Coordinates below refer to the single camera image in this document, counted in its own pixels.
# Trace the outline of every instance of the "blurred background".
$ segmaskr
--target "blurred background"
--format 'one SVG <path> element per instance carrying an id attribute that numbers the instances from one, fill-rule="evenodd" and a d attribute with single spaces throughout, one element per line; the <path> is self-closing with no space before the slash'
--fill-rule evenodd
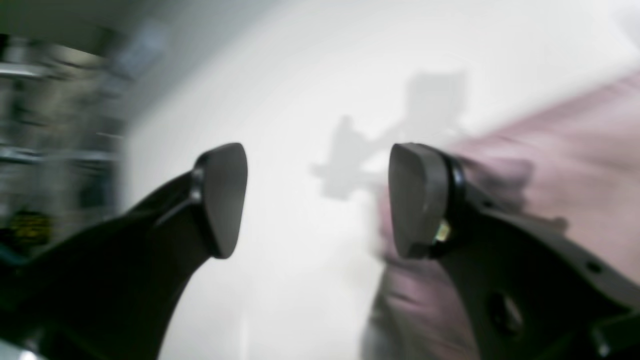
<path id="1" fill-rule="evenodd" d="M 37 256 L 227 142 L 238 248 L 161 359 L 358 359 L 394 142 L 479 136 L 636 69 L 631 0 L 4 0 L 0 227 Z"/>

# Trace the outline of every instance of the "pink fabric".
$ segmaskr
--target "pink fabric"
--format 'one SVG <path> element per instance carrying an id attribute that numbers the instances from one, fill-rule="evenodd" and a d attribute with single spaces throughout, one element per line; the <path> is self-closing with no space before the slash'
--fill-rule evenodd
<path id="1" fill-rule="evenodd" d="M 569 239 L 640 283 L 640 72 L 449 151 L 463 159 L 470 182 L 513 211 L 563 219 L 559 230 L 566 227 Z M 386 194 L 380 296 L 401 328 L 405 354 L 415 355 L 405 359 L 477 359 L 442 269 L 398 258 Z"/>

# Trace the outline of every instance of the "white wall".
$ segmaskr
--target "white wall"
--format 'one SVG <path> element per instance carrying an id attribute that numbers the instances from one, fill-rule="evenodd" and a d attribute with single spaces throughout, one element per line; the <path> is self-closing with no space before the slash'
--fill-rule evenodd
<path id="1" fill-rule="evenodd" d="M 210 46 L 219 20 L 213 3 L 193 1 L 176 19 L 165 18 L 175 48 Z M 250 11 L 229 6 L 230 23 Z M 125 207 L 217 145 L 240 141 L 249 159 L 236 253 L 195 274 L 170 326 L 165 360 L 358 357 L 381 272 L 372 256 L 374 199 L 364 190 L 347 201 L 325 197 L 310 171 L 327 161 L 343 116 L 374 138 L 406 115 L 414 75 L 464 72 L 457 121 L 479 133 L 637 59 L 599 0 L 273 2 L 233 41 L 199 54 L 182 81 L 163 83 L 181 56 L 193 57 L 169 54 L 124 106 L 136 114 L 125 140 Z M 136 105 L 142 97 L 152 103 L 146 94 L 159 85 L 174 88 L 152 106 Z M 374 170 L 383 170 L 384 155 Z"/>

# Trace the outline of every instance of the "hole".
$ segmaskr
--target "hole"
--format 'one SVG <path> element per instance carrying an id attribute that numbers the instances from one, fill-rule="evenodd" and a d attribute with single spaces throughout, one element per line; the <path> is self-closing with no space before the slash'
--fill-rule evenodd
<path id="1" fill-rule="evenodd" d="M 602 272 L 602 267 L 593 261 L 587 261 L 587 269 L 594 274 L 599 274 Z"/>
<path id="2" fill-rule="evenodd" d="M 511 297 L 503 293 L 494 293 L 489 297 L 488 305 L 489 317 L 499 332 L 508 336 L 522 333 L 522 314 Z"/>

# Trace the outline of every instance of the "pink cloth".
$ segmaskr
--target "pink cloth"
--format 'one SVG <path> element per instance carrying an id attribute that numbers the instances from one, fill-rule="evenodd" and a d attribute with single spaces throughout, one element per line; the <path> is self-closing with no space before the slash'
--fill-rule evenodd
<path id="1" fill-rule="evenodd" d="M 640 283 L 640 72 L 449 151 L 467 179 Z M 380 200 L 388 306 L 403 359 L 477 359 L 461 302 L 434 261 L 399 259 Z"/>

